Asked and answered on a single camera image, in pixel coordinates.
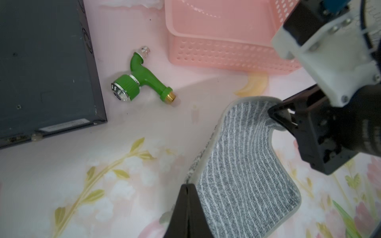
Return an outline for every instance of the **pink floral pattern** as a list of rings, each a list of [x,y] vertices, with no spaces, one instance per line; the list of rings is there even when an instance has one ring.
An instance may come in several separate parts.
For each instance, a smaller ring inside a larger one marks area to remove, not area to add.
[[[376,189],[381,190],[381,159],[372,156],[371,161],[368,164],[368,179]]]
[[[356,216],[354,218],[357,230],[365,235],[369,235],[375,228],[375,221],[369,213],[364,202],[356,206]]]
[[[331,209],[325,214],[325,221],[328,229],[335,238],[345,238],[345,224],[341,218],[339,212],[335,209]]]

